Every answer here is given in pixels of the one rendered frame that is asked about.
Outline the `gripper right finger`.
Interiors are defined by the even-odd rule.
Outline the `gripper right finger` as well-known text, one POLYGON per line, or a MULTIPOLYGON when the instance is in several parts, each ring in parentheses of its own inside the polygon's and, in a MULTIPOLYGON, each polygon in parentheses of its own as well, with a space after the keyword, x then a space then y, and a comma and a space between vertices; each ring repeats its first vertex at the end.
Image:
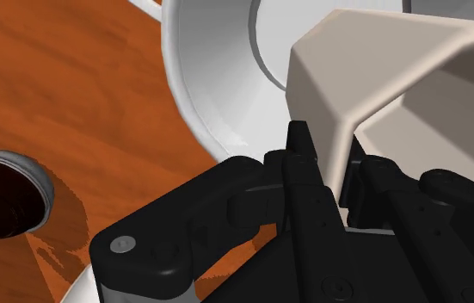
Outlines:
POLYGON ((444 169, 411 178, 353 140, 340 203, 349 226, 394 232, 428 303, 474 303, 474 181, 444 169))

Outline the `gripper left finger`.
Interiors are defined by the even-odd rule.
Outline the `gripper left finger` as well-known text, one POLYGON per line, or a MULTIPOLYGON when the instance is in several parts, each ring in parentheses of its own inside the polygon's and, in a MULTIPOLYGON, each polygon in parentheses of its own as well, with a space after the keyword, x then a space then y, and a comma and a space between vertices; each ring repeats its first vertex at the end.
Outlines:
POLYGON ((263 161, 228 158, 99 232, 100 303, 356 303, 356 273, 307 124, 263 161), (205 299, 194 284, 231 249, 276 237, 205 299))

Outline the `beige angular box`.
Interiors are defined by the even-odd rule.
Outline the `beige angular box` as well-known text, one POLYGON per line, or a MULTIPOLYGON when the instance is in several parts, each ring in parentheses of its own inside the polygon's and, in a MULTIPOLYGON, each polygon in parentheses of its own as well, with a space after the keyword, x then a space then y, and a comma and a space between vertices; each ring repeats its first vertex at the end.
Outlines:
POLYGON ((334 10, 293 45, 286 103, 334 195, 354 140, 409 176, 474 181, 474 21, 334 10))

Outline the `white round object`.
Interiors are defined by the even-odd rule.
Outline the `white round object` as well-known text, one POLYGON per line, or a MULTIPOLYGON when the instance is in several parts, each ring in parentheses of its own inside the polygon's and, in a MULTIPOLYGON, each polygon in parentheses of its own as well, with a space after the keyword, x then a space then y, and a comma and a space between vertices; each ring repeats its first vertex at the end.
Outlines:
POLYGON ((71 284, 60 303, 100 303, 91 265, 71 284))

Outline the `white bowl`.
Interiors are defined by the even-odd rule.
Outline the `white bowl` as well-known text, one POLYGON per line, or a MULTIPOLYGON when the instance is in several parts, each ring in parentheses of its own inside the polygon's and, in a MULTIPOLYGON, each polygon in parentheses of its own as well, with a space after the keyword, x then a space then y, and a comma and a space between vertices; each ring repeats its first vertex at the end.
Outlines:
POLYGON ((160 22, 181 117, 217 161, 262 159, 286 142, 290 49, 333 9, 474 20, 474 0, 129 0, 160 22))

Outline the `dark cup with grey rim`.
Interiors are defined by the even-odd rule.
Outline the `dark cup with grey rim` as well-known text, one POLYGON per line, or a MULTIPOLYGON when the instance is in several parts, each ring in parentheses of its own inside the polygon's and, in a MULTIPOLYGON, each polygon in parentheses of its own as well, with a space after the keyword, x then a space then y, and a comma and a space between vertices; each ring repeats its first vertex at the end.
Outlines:
POLYGON ((34 159, 0 150, 0 238, 41 228, 54 200, 51 178, 34 159))

